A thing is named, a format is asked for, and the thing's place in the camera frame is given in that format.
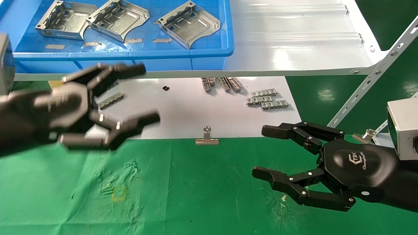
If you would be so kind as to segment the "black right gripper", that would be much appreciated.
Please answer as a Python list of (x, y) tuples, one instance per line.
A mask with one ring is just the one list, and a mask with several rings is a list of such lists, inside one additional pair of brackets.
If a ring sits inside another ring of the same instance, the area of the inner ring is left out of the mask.
[[(350, 143), (343, 140), (344, 131), (306, 121), (264, 125), (261, 134), (290, 139), (313, 155), (321, 150), (322, 169), (291, 176), (264, 167), (252, 169), (254, 178), (265, 180), (272, 190), (287, 194), (299, 205), (347, 212), (356, 203), (353, 197), (386, 203), (392, 201), (399, 190), (396, 182), (399, 157), (393, 148)], [(328, 142), (323, 147), (322, 140)], [(306, 189), (317, 183), (333, 193)]]

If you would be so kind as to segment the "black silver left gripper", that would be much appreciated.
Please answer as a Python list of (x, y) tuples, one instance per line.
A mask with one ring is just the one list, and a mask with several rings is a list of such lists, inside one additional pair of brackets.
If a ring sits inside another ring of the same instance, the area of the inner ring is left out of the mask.
[[(140, 135), (145, 126), (160, 122), (159, 113), (114, 121), (98, 110), (95, 97), (104, 94), (117, 80), (146, 74), (144, 64), (98, 63), (63, 77), (63, 86), (34, 95), (35, 136), (60, 135), (60, 143), (69, 150), (116, 150), (125, 140)], [(93, 123), (108, 130), (101, 138), (87, 138)]]

